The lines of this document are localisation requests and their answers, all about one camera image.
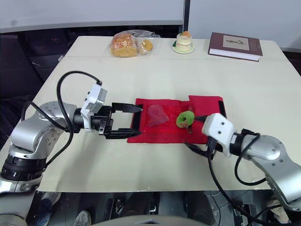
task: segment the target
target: red napkin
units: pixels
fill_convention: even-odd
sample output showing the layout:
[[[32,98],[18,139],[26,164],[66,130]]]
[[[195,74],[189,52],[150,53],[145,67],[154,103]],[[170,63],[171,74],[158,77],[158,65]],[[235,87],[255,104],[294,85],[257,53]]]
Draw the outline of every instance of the red napkin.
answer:
[[[128,138],[128,143],[206,144],[207,136],[202,134],[202,122],[194,121],[192,124],[192,133],[189,133],[186,128],[177,127],[176,118],[180,113],[185,111],[193,111],[195,116],[211,115],[213,113],[225,115],[223,99],[221,97],[189,96],[189,101],[136,99],[136,105],[143,105],[139,126],[142,134]],[[157,125],[150,123],[153,119],[148,114],[148,107],[153,107],[153,105],[162,106],[163,112],[168,116],[169,120]]]

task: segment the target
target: robotic arm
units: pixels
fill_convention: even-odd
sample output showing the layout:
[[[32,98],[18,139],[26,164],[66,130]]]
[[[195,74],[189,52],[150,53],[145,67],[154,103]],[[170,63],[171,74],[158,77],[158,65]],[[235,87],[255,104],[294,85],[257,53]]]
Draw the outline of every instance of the robotic arm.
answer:
[[[208,116],[202,132],[222,146],[225,156],[231,154],[251,160],[260,168],[284,208],[301,211],[301,167],[294,163],[286,153],[281,141],[271,136],[259,136],[248,130],[237,133],[232,122],[219,113]]]
[[[94,84],[82,108],[64,103],[68,118],[73,125],[73,133],[81,129],[87,132],[97,131],[107,139],[125,139],[137,136],[135,129],[112,130],[112,113],[122,111],[138,113],[142,111],[136,105],[112,103],[104,106],[107,91],[101,85]],[[49,102],[40,109],[59,124],[55,126],[39,111],[21,121],[11,134],[11,145],[8,157],[0,175],[0,225],[27,225],[28,214],[34,191],[39,187],[42,173],[46,170],[46,159],[57,140],[64,132],[67,122],[59,103]]]

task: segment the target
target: table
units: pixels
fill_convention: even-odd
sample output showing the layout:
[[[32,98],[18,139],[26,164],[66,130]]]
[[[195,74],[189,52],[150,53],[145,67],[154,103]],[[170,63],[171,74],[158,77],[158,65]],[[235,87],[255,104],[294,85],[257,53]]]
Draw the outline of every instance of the table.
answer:
[[[106,52],[111,37],[78,37],[53,70],[34,102],[41,105],[56,100],[59,78],[68,71],[81,70],[103,81],[108,90],[106,105],[135,103],[136,98],[188,100],[188,95],[221,96],[228,119],[240,131],[250,129],[280,139],[291,159],[301,164],[301,77],[273,41],[261,41],[259,62],[207,54],[209,40],[194,39],[195,51],[180,55],[171,49],[174,39],[160,39],[149,56],[111,57]],[[62,85],[67,103],[83,105],[93,80],[69,76]],[[26,117],[33,114],[30,108]],[[113,114],[114,129],[128,128],[132,114]],[[67,141],[64,133],[50,157]],[[3,164],[10,139],[0,152]],[[254,187],[240,184],[234,177],[236,157],[218,153],[213,166],[226,190],[269,189],[266,183]],[[243,160],[239,174],[256,181],[263,173]],[[68,149],[44,173],[41,191],[133,192],[212,190],[207,160],[183,144],[128,144],[126,140],[106,140],[82,130]]]

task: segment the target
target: book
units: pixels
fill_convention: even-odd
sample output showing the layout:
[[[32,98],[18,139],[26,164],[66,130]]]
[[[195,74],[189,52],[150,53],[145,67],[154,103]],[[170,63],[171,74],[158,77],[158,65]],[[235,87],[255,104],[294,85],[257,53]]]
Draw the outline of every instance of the book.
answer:
[[[259,39],[213,32],[208,54],[259,61],[262,50]]]

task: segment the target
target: bread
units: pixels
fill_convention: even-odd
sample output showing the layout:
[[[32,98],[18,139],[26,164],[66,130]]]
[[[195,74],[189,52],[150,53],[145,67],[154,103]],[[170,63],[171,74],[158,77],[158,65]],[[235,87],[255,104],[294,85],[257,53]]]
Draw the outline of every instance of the bread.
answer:
[[[139,52],[140,54],[146,54],[148,51],[151,51],[153,48],[152,42],[150,40],[144,39],[141,42]]]
[[[138,54],[137,39],[128,33],[117,34],[110,44],[110,52],[118,57],[134,57]]]

